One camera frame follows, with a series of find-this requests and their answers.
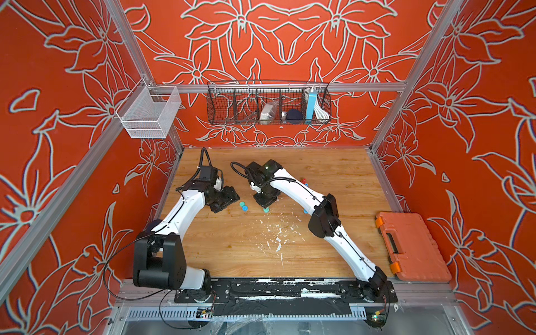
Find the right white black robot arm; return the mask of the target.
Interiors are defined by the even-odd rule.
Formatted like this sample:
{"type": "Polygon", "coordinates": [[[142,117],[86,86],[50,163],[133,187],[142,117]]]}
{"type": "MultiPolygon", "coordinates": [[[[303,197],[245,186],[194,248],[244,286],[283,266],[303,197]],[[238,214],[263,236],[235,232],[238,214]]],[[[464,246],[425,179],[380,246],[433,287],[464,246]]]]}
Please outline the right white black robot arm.
{"type": "Polygon", "coordinates": [[[312,190],[274,160],[269,160],[262,166],[255,161],[247,166],[233,161],[230,167],[248,180],[249,186],[255,191],[254,199],[262,208],[268,208],[282,193],[303,207],[310,216],[309,231],[327,241],[346,261],[364,300],[386,303],[396,301],[395,290],[385,272],[366,257],[343,227],[336,198],[332,194],[323,195],[312,190]]]}

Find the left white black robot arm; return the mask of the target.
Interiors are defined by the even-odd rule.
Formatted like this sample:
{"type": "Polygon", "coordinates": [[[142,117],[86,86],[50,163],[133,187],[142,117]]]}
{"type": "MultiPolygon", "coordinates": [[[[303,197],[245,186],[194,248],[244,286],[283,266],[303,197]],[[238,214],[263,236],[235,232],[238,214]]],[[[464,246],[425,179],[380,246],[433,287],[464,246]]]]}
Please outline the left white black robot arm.
{"type": "Polygon", "coordinates": [[[197,170],[177,188],[180,199],[175,206],[164,219],[151,223],[135,239],[135,286],[192,290],[204,296],[212,293],[209,271],[187,265],[182,241],[202,209],[208,207],[217,214],[240,200],[236,190],[224,181],[222,171],[213,165],[208,150],[202,148],[197,170]]]}

